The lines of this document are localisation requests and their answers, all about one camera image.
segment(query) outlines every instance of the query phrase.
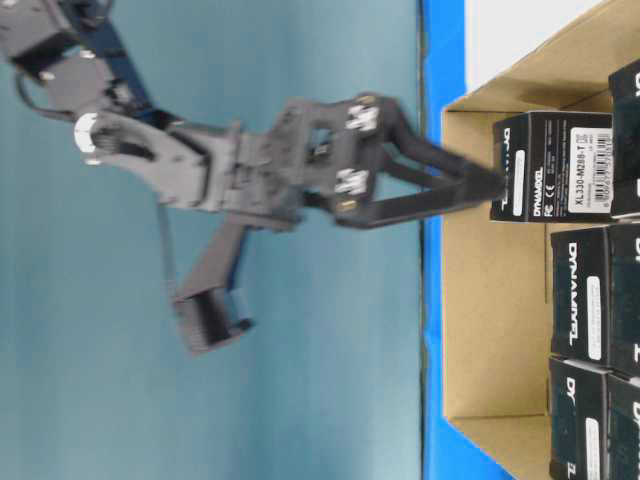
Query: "black product box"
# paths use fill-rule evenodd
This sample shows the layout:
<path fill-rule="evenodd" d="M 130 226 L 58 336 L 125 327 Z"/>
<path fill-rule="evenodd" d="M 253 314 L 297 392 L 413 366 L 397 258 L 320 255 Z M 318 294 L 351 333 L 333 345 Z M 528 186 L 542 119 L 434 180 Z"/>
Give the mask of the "black product box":
<path fill-rule="evenodd" d="M 608 371 L 551 358 L 551 464 L 555 480 L 606 480 Z"/>
<path fill-rule="evenodd" d="M 640 376 L 640 224 L 553 233 L 552 352 Z"/>
<path fill-rule="evenodd" d="M 640 224 L 609 228 L 611 367 L 640 376 Z"/>
<path fill-rule="evenodd" d="M 610 480 L 640 478 L 640 379 L 609 375 Z"/>
<path fill-rule="evenodd" d="M 551 234 L 553 337 L 563 357 L 610 362 L 609 234 L 605 227 Z"/>
<path fill-rule="evenodd" d="M 493 127 L 494 162 L 507 176 L 491 219 L 606 223 L 613 190 L 612 118 L 534 111 Z"/>
<path fill-rule="evenodd" d="M 613 95 L 615 218 L 640 216 L 640 60 L 609 77 Z"/>

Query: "teal backdrop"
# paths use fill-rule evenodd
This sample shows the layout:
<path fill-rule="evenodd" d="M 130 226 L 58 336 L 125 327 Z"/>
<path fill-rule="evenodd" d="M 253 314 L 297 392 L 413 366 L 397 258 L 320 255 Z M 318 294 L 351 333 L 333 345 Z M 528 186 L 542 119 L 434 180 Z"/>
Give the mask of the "teal backdrop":
<path fill-rule="evenodd" d="M 417 112 L 415 0 L 120 0 L 155 102 L 264 131 L 287 97 L 363 90 Z M 418 224 L 310 212 L 241 265 L 258 321 L 190 357 L 146 185 L 88 167 L 70 126 L 26 110 L 0 66 L 0 478 L 420 476 Z M 384 193 L 406 193 L 391 182 Z M 184 276 L 219 224 L 172 212 Z"/>

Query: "dynamixel logo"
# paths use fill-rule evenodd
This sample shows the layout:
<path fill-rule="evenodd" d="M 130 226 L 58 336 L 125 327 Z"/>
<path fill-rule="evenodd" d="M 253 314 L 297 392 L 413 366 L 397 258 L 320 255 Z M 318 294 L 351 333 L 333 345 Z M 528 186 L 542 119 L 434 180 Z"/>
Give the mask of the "dynamixel logo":
<path fill-rule="evenodd" d="M 573 406 L 576 406 L 576 379 L 567 377 L 567 396 L 573 402 Z"/>
<path fill-rule="evenodd" d="M 569 269 L 571 270 L 571 331 L 569 345 L 578 339 L 578 244 L 569 244 Z"/>
<path fill-rule="evenodd" d="M 504 140 L 505 147 L 505 165 L 504 165 L 504 174 L 507 178 L 509 178 L 509 169 L 511 167 L 511 129 L 505 128 L 504 133 L 502 134 Z M 509 191 L 507 190 L 502 197 L 501 209 L 504 210 L 504 207 L 509 203 Z"/>
<path fill-rule="evenodd" d="M 535 184 L 533 186 L 533 216 L 542 216 L 542 180 L 544 167 L 540 167 L 535 173 Z"/>
<path fill-rule="evenodd" d="M 578 474 L 578 467 L 575 463 L 567 462 L 567 478 L 575 477 Z"/>

